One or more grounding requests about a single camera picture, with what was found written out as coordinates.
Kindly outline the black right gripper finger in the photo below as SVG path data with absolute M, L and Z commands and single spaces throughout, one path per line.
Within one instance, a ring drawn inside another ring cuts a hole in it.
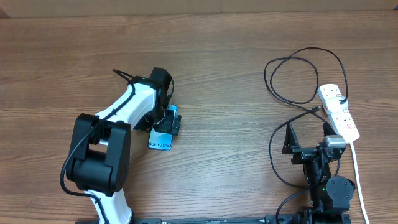
M 328 122 L 323 123 L 323 134 L 324 136 L 336 135 L 336 132 Z
M 286 124 L 285 140 L 282 147 L 283 154 L 294 154 L 300 149 L 299 140 L 291 123 Z

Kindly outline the blue Galaxy smartphone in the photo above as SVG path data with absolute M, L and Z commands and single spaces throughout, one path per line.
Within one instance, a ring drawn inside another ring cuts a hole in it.
M 167 109 L 169 109 L 169 108 L 177 108 L 178 109 L 178 107 L 176 105 L 170 105 Z M 171 134 L 158 133 L 152 127 L 150 136 L 149 136 L 148 147 L 149 147 L 149 149 L 170 151 L 172 149 L 173 138 L 174 138 L 174 136 L 172 136 Z

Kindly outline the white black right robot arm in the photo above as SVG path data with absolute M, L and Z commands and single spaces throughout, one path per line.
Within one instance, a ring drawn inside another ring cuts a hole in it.
M 291 154 L 293 165 L 302 165 L 307 186 L 285 199 L 275 213 L 274 223 L 350 223 L 350 201 L 356 190 L 355 183 L 339 175 L 333 175 L 329 163 L 338 161 L 346 150 L 342 136 L 331 126 L 323 124 L 324 138 L 315 147 L 304 148 L 299 144 L 293 126 L 286 124 L 283 154 Z M 311 206 L 300 208 L 293 215 L 281 215 L 280 210 L 289 200 L 308 192 Z

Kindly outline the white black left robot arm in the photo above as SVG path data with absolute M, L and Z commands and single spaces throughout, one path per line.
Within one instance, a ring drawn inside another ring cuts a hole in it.
M 120 70 L 115 74 L 127 81 L 126 91 L 105 110 L 77 117 L 60 172 L 65 193 L 91 199 L 95 223 L 134 223 L 123 190 L 132 131 L 149 133 L 148 148 L 170 151 L 182 119 L 170 102 L 175 84 L 166 69 L 155 67 L 148 78 Z

